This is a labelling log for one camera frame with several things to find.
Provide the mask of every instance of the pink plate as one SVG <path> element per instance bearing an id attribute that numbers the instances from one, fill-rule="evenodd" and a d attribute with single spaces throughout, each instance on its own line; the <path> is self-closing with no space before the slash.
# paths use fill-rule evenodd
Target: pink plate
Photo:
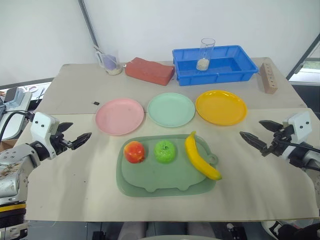
<path id="1" fill-rule="evenodd" d="M 124 135 L 139 127 L 144 115 L 144 109 L 137 101 L 117 98 L 100 107 L 95 115 L 95 123 L 107 134 Z"/>

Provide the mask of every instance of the mint green plate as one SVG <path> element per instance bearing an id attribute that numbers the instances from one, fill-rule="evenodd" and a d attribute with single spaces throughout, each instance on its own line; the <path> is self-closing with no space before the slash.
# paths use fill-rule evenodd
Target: mint green plate
<path id="1" fill-rule="evenodd" d="M 149 117 L 163 127 L 187 124 L 195 115 L 194 103 L 185 95 L 167 92 L 155 96 L 148 104 Z"/>
<path id="2" fill-rule="evenodd" d="M 205 177 L 190 163 L 185 151 L 185 139 L 188 134 L 143 136 L 126 141 L 118 156 L 116 182 L 122 193 L 130 197 L 163 197 L 195 195 L 210 191 L 216 181 Z M 154 155 L 154 146 L 158 141 L 169 140 L 176 147 L 176 157 L 171 163 L 160 163 Z M 195 136 L 201 157 L 216 166 L 218 158 L 211 153 L 207 143 Z M 145 149 L 142 163 L 130 163 L 124 157 L 126 144 L 138 141 Z"/>

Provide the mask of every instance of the toy fruit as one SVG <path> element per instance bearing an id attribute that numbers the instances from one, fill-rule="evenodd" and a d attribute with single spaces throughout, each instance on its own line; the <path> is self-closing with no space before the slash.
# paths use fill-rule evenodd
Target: toy fruit
<path id="1" fill-rule="evenodd" d="M 186 154 L 189 157 L 192 165 L 207 178 L 212 180 L 220 180 L 222 176 L 218 170 L 216 170 L 213 166 L 207 163 L 198 153 L 196 140 L 195 140 L 196 132 L 193 131 L 184 142 Z"/>
<path id="2" fill-rule="evenodd" d="M 154 146 L 154 155 L 159 163 L 171 163 L 176 157 L 176 147 L 169 140 L 159 141 Z"/>
<path id="3" fill-rule="evenodd" d="M 124 146 L 123 154 L 129 163 L 137 164 L 145 160 L 145 148 L 138 141 L 131 141 Z"/>

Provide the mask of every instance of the wooden block with holes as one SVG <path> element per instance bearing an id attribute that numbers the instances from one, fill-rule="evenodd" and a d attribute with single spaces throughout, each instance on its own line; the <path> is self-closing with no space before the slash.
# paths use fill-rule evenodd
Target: wooden block with holes
<path id="1" fill-rule="evenodd" d="M 267 94 L 274 94 L 278 89 L 278 85 L 269 63 L 262 63 L 260 75 L 264 86 L 264 92 Z"/>

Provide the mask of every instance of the blue plastic tray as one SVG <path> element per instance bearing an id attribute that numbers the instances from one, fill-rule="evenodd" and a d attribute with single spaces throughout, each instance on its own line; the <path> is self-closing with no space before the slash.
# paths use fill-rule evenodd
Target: blue plastic tray
<path id="1" fill-rule="evenodd" d="M 172 54 L 180 86 L 248 81 L 258 72 L 239 45 L 214 47 L 207 71 L 196 69 L 199 48 L 174 49 Z"/>

